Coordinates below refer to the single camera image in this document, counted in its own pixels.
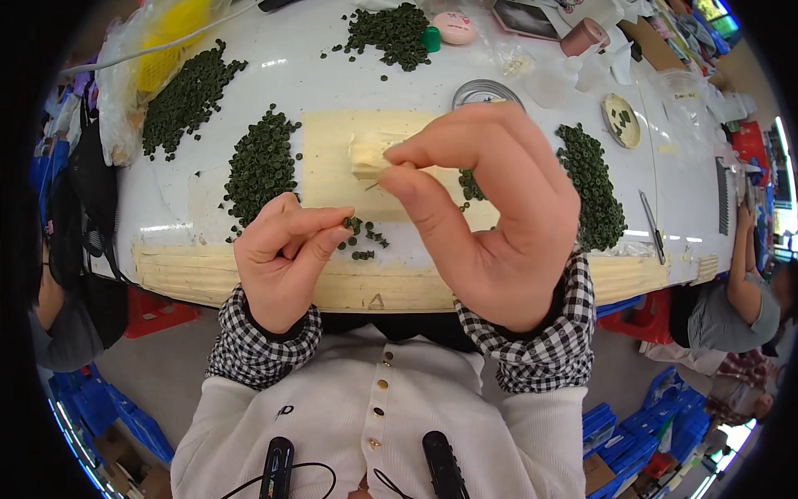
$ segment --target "floor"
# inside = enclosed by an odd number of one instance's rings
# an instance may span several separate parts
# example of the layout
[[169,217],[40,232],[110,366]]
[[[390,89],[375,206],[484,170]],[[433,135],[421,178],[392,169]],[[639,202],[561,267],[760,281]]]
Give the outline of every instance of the floor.
[[[122,338],[95,362],[109,383],[158,422],[176,448],[200,401],[207,356],[218,333],[215,311],[203,309],[203,315],[194,323],[138,339]],[[607,402],[623,419],[640,408],[651,380],[669,364],[639,354],[639,344],[627,336],[596,332],[595,362],[583,411]],[[495,370],[491,363],[483,370],[483,395],[494,403],[504,397],[493,378]],[[707,393],[708,378],[683,366],[678,366],[678,371],[693,388]],[[137,450],[145,461],[157,461],[143,446]]]

